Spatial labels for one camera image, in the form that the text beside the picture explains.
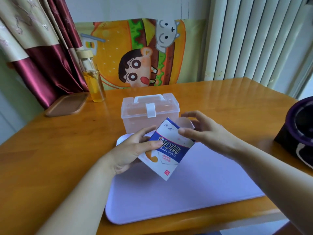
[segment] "black and purple pot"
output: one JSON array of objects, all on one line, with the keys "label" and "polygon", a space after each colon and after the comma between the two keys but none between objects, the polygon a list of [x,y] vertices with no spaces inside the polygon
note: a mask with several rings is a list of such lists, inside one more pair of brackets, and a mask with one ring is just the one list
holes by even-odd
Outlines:
[{"label": "black and purple pot", "polygon": [[313,169],[313,96],[288,110],[285,124],[274,140]]}]

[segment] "person's right hand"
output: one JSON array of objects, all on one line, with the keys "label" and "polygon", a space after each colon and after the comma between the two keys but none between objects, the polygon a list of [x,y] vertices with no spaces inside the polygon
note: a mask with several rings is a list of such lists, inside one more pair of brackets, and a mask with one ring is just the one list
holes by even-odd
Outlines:
[{"label": "person's right hand", "polygon": [[179,128],[178,133],[186,138],[203,143],[208,148],[232,159],[232,154],[239,150],[244,143],[228,132],[213,119],[200,111],[185,112],[182,117],[194,117],[192,120],[195,129]]}]

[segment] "forearm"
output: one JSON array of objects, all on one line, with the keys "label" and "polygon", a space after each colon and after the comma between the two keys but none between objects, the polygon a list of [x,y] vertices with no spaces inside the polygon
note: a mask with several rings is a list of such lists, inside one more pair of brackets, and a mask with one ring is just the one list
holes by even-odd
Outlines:
[{"label": "forearm", "polygon": [[247,143],[232,157],[303,234],[312,233],[313,177]]},{"label": "forearm", "polygon": [[114,175],[109,159],[100,158],[37,234],[96,234]]}]

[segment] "hand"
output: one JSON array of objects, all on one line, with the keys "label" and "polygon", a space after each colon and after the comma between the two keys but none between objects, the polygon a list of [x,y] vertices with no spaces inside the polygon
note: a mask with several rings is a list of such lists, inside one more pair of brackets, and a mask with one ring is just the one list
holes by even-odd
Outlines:
[{"label": "hand", "polygon": [[105,157],[109,158],[116,174],[120,174],[131,167],[131,163],[142,153],[156,150],[162,146],[162,141],[148,141],[145,134],[155,130],[156,126],[143,128],[131,135],[124,142],[113,148]]},{"label": "hand", "polygon": [[180,128],[178,133],[186,138],[203,143],[219,154],[231,158],[231,155],[244,143],[200,111],[185,112],[181,116],[194,117],[197,120],[191,121],[195,127],[194,130]]}]

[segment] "yellow liquid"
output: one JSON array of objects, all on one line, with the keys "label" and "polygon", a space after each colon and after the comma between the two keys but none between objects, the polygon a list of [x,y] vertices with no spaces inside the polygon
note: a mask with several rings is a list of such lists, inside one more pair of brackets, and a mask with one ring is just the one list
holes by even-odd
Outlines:
[{"label": "yellow liquid", "polygon": [[101,81],[99,71],[86,71],[83,72],[83,74],[89,88],[92,100],[94,102],[104,101],[106,95],[104,92],[104,87]]}]

